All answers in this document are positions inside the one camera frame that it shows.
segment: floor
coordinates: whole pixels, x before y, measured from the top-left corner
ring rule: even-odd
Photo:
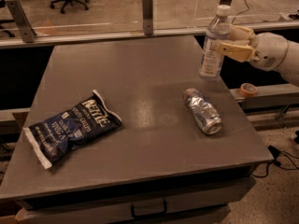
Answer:
[[[38,35],[142,30],[141,0],[90,0],[89,10],[74,5],[67,7],[65,14],[60,13],[59,6],[51,9],[51,0],[20,1]],[[156,29],[206,26],[219,1],[154,0],[154,26]],[[298,8],[299,0],[233,0],[232,19],[235,24],[286,21],[288,18],[284,15],[296,13]],[[6,8],[0,10],[0,16],[9,18]],[[295,132],[299,130],[298,116],[297,110],[287,114],[287,128],[277,124],[274,114],[249,116],[249,119],[267,147],[271,145],[299,157],[299,145],[293,141]],[[293,168],[286,157],[281,155],[278,160],[281,167]],[[299,160],[292,160],[299,165]],[[8,159],[0,160],[0,179],[7,165]],[[265,171],[266,166],[262,165],[254,174],[264,175]],[[256,178],[256,182],[256,186],[240,202],[230,203],[232,212],[221,224],[299,223],[298,170],[283,170],[272,164],[268,176]]]

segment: white robotic hand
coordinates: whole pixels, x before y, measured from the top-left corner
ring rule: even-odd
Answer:
[[[217,52],[264,71],[277,71],[299,86],[299,44],[281,35],[256,35],[250,28],[231,25],[230,40],[218,43]]]

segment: drawer handle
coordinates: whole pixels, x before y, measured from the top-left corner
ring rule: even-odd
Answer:
[[[131,205],[131,215],[135,219],[145,219],[145,218],[150,218],[150,217],[163,216],[167,212],[167,203],[166,203],[166,201],[163,201],[163,206],[164,206],[164,210],[162,212],[153,213],[153,214],[146,214],[146,215],[136,215],[135,214],[135,208],[134,208],[133,205]]]

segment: aluminum can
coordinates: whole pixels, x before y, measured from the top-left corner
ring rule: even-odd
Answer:
[[[200,91],[189,88],[184,92],[183,99],[203,133],[213,134],[221,130],[223,124],[220,114]]]

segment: bottle label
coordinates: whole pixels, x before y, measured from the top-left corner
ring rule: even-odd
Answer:
[[[219,74],[223,56],[216,51],[216,47],[216,39],[207,35],[200,70],[203,77],[216,77]]]

